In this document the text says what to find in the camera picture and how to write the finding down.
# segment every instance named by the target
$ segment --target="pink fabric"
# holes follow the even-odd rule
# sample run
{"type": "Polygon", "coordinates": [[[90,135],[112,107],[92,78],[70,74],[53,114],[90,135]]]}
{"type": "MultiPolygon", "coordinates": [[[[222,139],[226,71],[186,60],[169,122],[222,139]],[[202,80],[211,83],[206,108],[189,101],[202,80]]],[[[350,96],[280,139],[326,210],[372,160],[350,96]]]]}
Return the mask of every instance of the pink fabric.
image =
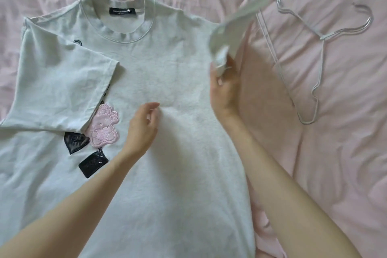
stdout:
{"type": "Polygon", "coordinates": [[[85,135],[90,138],[91,146],[95,148],[112,144],[119,139],[114,124],[119,122],[119,115],[109,104],[101,104],[91,119],[85,135]]]}
{"type": "MultiPolygon", "coordinates": [[[[75,0],[0,0],[0,115],[13,95],[22,15],[48,13],[75,0]]],[[[161,0],[211,21],[221,21],[247,0],[161,0]]],[[[387,256],[387,0],[283,0],[322,32],[357,26],[375,15],[359,36],[327,43],[319,118],[298,122],[260,31],[253,25],[241,65],[242,113],[254,135],[349,236],[364,258],[387,256]]],[[[265,20],[284,77],[304,118],[312,116],[310,89],[317,77],[320,43],[274,4],[265,20]]],[[[283,257],[276,236],[250,190],[257,257],[283,257]]]]}

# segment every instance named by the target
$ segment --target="wire hanger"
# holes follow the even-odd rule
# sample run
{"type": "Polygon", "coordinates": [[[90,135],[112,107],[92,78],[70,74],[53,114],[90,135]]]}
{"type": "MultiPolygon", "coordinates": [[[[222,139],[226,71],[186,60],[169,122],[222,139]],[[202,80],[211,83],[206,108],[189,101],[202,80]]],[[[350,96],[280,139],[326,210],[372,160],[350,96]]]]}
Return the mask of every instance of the wire hanger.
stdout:
{"type": "Polygon", "coordinates": [[[315,33],[317,36],[320,37],[320,40],[322,41],[322,49],[321,49],[321,57],[320,57],[320,65],[319,65],[319,68],[318,68],[318,79],[317,79],[317,83],[313,86],[312,88],[312,91],[311,91],[311,94],[312,94],[312,97],[313,99],[315,100],[316,102],[316,105],[315,105],[315,110],[314,110],[314,114],[313,114],[313,118],[312,120],[310,121],[305,121],[298,108],[297,108],[297,105],[295,104],[291,94],[290,94],[290,90],[287,86],[287,84],[285,83],[285,79],[283,77],[283,73],[282,73],[282,69],[281,69],[281,64],[279,63],[278,61],[278,58],[277,58],[277,55],[276,55],[276,52],[274,50],[274,46],[273,46],[273,43],[271,42],[271,39],[270,39],[270,36],[268,34],[268,30],[267,30],[267,26],[266,26],[266,23],[265,23],[265,20],[264,20],[264,17],[262,15],[262,12],[259,10],[259,12],[257,13],[257,21],[258,21],[258,24],[260,26],[260,28],[262,29],[262,32],[263,32],[263,35],[265,37],[265,40],[266,40],[266,43],[268,45],[268,48],[269,48],[269,51],[271,53],[271,55],[273,56],[273,59],[274,59],[274,64],[276,65],[276,67],[278,68],[278,73],[279,73],[279,76],[283,82],[283,84],[285,85],[286,87],[286,90],[288,91],[288,94],[290,96],[290,99],[292,100],[293,102],[293,105],[297,111],[297,115],[298,115],[298,119],[300,120],[300,122],[302,124],[312,124],[314,123],[316,120],[317,120],[317,110],[318,110],[318,97],[317,95],[315,94],[315,91],[318,89],[318,87],[321,85],[321,80],[322,80],[322,70],[323,70],[323,66],[324,66],[324,60],[325,60],[325,57],[324,57],[324,46],[325,46],[325,41],[326,40],[329,40],[329,39],[332,39],[334,37],[337,37],[339,35],[356,35],[356,34],[360,34],[362,33],[363,31],[365,31],[366,29],[368,29],[368,27],[372,24],[373,22],[373,14],[372,14],[372,11],[370,9],[370,7],[368,7],[367,5],[365,4],[356,4],[356,3],[352,3],[352,5],[355,7],[355,10],[357,11],[362,11],[363,13],[366,13],[369,15],[367,21],[359,26],[359,27],[356,27],[356,28],[343,28],[343,29],[340,29],[340,30],[337,30],[337,31],[334,31],[332,33],[329,33],[329,34],[326,34],[326,35],[323,35],[320,31],[318,31],[317,29],[315,29],[314,27],[312,27],[311,25],[309,25],[301,16],[299,16],[296,12],[294,12],[293,10],[289,9],[289,8],[286,8],[286,7],[283,7],[282,6],[282,3],[281,3],[281,0],[276,0],[277,1],[277,10],[279,13],[282,13],[282,14],[291,14],[293,16],[295,16],[296,18],[298,18],[305,26],[307,26],[307,28],[309,30],[311,30],[313,33],[315,33]]]}

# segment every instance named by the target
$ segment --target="forearm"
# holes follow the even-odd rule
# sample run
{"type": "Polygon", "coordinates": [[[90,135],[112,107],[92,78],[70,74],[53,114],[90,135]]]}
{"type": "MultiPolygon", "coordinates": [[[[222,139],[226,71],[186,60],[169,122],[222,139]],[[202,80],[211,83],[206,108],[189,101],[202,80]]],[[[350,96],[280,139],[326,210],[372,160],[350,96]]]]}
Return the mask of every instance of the forearm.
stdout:
{"type": "Polygon", "coordinates": [[[0,257],[78,257],[135,159],[117,155],[93,178],[0,249],[0,257]]]}
{"type": "Polygon", "coordinates": [[[361,258],[340,228],[254,139],[241,119],[228,121],[225,129],[289,258],[361,258]]]}

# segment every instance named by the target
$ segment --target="black heart patch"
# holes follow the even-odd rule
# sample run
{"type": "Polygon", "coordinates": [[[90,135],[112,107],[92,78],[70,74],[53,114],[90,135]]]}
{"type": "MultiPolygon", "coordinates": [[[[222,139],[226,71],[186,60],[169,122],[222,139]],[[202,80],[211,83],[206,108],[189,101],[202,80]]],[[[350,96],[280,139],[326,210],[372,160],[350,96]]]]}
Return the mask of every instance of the black heart patch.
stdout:
{"type": "Polygon", "coordinates": [[[83,172],[85,177],[91,177],[98,169],[103,167],[109,160],[106,158],[102,152],[102,148],[99,148],[98,151],[90,154],[84,161],[82,161],[78,166],[83,172]]]}
{"type": "Polygon", "coordinates": [[[79,151],[90,142],[90,138],[84,134],[65,132],[65,144],[70,152],[70,155],[76,151],[79,151]]]}

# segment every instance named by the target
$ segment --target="crew neckline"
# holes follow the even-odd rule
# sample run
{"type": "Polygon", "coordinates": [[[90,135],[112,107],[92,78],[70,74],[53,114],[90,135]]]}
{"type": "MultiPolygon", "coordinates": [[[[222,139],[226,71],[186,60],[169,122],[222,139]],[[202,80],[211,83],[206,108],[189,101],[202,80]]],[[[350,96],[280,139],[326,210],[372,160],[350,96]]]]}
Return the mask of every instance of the crew neckline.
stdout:
{"type": "Polygon", "coordinates": [[[81,0],[80,3],[85,16],[95,30],[103,37],[120,43],[132,43],[144,37],[150,30],[155,16],[155,0],[129,0],[129,1],[112,1],[112,0],[81,0]],[[134,31],[120,33],[110,29],[101,21],[94,9],[94,3],[105,4],[116,8],[140,8],[144,9],[144,20],[134,31]]]}

